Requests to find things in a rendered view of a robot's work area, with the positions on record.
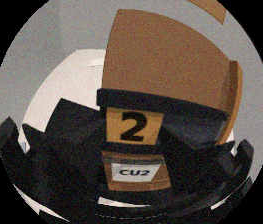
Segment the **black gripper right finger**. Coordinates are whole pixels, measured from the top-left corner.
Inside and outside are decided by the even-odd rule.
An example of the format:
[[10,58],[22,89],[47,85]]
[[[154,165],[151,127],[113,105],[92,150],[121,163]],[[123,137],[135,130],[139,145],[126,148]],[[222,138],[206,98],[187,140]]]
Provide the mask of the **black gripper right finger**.
[[170,176],[173,197],[186,193],[187,188],[197,182],[218,158],[231,152],[236,143],[232,139],[231,142],[205,147],[163,124],[157,136]]

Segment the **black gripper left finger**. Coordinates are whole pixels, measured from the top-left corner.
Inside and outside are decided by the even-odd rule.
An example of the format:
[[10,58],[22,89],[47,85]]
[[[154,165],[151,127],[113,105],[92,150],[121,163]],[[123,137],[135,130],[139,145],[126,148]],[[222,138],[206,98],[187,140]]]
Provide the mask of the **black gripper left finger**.
[[101,144],[106,134],[106,118],[70,133],[51,136],[22,123],[23,133],[30,147],[51,161],[77,193],[86,196]]

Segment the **white flat card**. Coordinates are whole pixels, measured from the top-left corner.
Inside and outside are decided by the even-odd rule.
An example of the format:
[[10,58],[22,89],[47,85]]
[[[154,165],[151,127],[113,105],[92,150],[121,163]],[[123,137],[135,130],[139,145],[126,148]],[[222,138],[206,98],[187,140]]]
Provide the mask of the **white flat card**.
[[91,59],[90,67],[103,66],[105,64],[105,58]]

